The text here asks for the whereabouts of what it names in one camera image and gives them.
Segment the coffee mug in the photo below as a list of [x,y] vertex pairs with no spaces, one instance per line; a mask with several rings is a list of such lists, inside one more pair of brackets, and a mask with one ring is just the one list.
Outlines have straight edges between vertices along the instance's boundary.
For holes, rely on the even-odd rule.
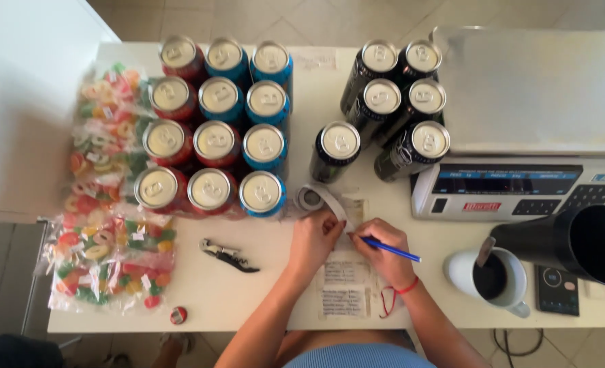
[[527,274],[520,260],[510,251],[493,247],[486,264],[475,264],[479,249],[459,251],[443,264],[443,272],[456,288],[520,318],[529,317],[523,301],[527,291]]

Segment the black cup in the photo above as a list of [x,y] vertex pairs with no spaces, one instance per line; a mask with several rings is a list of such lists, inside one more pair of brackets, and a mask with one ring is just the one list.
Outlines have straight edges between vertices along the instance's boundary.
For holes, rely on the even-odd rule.
[[524,261],[605,285],[605,205],[498,225],[491,236],[496,247],[505,248]]

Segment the person's right hand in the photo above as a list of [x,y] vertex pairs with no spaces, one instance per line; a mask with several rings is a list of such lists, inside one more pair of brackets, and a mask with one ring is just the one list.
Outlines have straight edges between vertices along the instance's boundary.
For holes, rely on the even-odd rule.
[[371,262],[380,276],[389,281],[394,289],[406,289],[416,280],[412,261],[390,251],[371,247],[361,239],[361,237],[371,236],[388,246],[409,252],[407,234],[391,226],[388,222],[375,218],[359,225],[355,232],[351,232],[349,235],[355,249]]

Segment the scale display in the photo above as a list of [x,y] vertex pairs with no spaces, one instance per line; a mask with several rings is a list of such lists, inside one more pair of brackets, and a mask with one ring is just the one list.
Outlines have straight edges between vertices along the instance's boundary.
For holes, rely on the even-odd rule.
[[579,165],[441,164],[433,194],[565,195]]

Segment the scale keypad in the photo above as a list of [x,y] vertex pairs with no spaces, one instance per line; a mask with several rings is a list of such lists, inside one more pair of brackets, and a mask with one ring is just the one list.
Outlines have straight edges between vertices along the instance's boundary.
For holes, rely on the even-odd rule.
[[561,206],[560,211],[592,204],[605,204],[605,185],[578,185]]
[[521,199],[512,215],[552,215],[561,200],[559,199]]

